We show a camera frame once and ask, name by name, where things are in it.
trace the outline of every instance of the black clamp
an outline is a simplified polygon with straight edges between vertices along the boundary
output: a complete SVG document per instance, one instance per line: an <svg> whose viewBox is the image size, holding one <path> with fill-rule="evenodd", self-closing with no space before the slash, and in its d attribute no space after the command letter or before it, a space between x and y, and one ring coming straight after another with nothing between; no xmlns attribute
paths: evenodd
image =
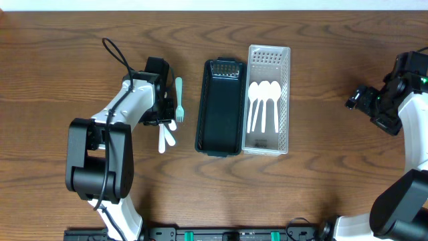
<svg viewBox="0 0 428 241"><path fill-rule="evenodd" d="M381 90L359 86L345 106L359 109L386 133L397 135L402 127L399 106L412 92L428 92L427 71L428 55L418 52L399 54L393 71L384 77L385 85Z"/></svg>
<svg viewBox="0 0 428 241"><path fill-rule="evenodd" d="M162 58L148 57L144 71L132 71L132 77L137 80L146 80L154 86L154 104L140 118L143 125L157 126L160 123L171 123L175 119L174 99L165 98L167 90L169 64ZM129 80L129 74L122 81Z"/></svg>

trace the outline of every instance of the white wall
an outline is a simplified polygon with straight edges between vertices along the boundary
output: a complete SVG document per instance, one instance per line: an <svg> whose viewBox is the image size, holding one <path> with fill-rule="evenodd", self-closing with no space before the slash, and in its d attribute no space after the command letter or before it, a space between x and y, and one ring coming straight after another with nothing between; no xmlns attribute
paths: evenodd
<svg viewBox="0 0 428 241"><path fill-rule="evenodd" d="M428 0L0 0L4 11L428 10Z"/></svg>

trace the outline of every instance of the plastic utensil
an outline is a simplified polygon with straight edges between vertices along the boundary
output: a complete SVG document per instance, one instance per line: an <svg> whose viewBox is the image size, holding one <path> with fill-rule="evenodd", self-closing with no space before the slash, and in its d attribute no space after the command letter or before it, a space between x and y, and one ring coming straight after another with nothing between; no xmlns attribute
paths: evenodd
<svg viewBox="0 0 428 241"><path fill-rule="evenodd" d="M171 123L168 124L169 129L175 131L177 129L177 124L175 124L175 120L171 120Z"/></svg>
<svg viewBox="0 0 428 241"><path fill-rule="evenodd" d="M255 95L257 96L257 105L255 106L255 112L254 112L254 118L253 118L253 125L251 127L251 131L254 131L254 129L255 129L255 124L257 122L257 115L259 114L259 106L260 106L261 98L263 97L261 95L260 86L257 88L257 91L255 92Z"/></svg>
<svg viewBox="0 0 428 241"><path fill-rule="evenodd" d="M265 133L266 128L266 102L270 99L270 83L268 81L262 81L259 85L259 95L263 100L263 111L261 113L261 132Z"/></svg>
<svg viewBox="0 0 428 241"><path fill-rule="evenodd" d="M168 145L171 147L175 145L175 139L171 135L171 133L168 131L168 128L166 126L163 126L164 128L164 134L165 134L165 140L167 140Z"/></svg>
<svg viewBox="0 0 428 241"><path fill-rule="evenodd" d="M253 103L254 100L257 100L257 93L259 90L259 85L256 82L252 82L248 88L248 98L249 98L249 111L248 111L248 122L247 122L247 133L251 129L251 118L253 115Z"/></svg>
<svg viewBox="0 0 428 241"><path fill-rule="evenodd" d="M278 104L277 101L281 97L281 86L278 82L273 81L270 84L270 98L274 101L274 121L275 121L275 132L278 133Z"/></svg>
<svg viewBox="0 0 428 241"><path fill-rule="evenodd" d="M177 77L175 79L175 91L177 91L177 109L175 110L175 118L177 122L181 123L185 118L185 110L181 106L181 94L183 91L183 79Z"/></svg>
<svg viewBox="0 0 428 241"><path fill-rule="evenodd" d="M159 124L159 153L165 152L165 128L163 124Z"/></svg>

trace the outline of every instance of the black plastic tray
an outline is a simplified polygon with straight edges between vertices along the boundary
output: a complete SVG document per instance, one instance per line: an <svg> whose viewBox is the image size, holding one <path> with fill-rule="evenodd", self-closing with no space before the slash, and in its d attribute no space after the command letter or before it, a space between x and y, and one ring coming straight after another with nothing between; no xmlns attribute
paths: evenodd
<svg viewBox="0 0 428 241"><path fill-rule="evenodd" d="M247 65L233 58L205 62L195 149L210 156L241 152Z"/></svg>

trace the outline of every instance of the spoon handle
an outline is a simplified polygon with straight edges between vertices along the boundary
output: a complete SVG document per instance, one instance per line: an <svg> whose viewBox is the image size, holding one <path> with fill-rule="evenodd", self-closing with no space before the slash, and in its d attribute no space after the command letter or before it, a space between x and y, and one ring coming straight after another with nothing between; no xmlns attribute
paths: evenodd
<svg viewBox="0 0 428 241"><path fill-rule="evenodd" d="M251 131L254 131L255 129L255 123L257 122L257 115L259 114L259 105L261 100L257 100L257 105L255 106L255 113L254 113L254 119L253 119L253 126L251 128Z"/></svg>
<svg viewBox="0 0 428 241"><path fill-rule="evenodd" d="M266 100L263 101L263 112L261 113L261 132L265 133L266 128Z"/></svg>
<svg viewBox="0 0 428 241"><path fill-rule="evenodd" d="M278 104L274 102L274 121L275 121L275 132L278 133Z"/></svg>
<svg viewBox="0 0 428 241"><path fill-rule="evenodd" d="M168 124L169 129L175 131L177 129L177 124L175 124L175 120L171 120L171 123Z"/></svg>
<svg viewBox="0 0 428 241"><path fill-rule="evenodd" d="M165 152L165 130L163 124L159 124L159 153Z"/></svg>
<svg viewBox="0 0 428 241"><path fill-rule="evenodd" d="M248 122L247 122L247 133L249 133L249 130L251 128L251 118L253 116L253 102L254 101L251 101L249 103Z"/></svg>
<svg viewBox="0 0 428 241"><path fill-rule="evenodd" d="M165 136L165 140L167 140L168 145L175 146L175 139L173 137L173 135L168 131L167 127L164 125L163 126L163 131L164 131L164 136Z"/></svg>

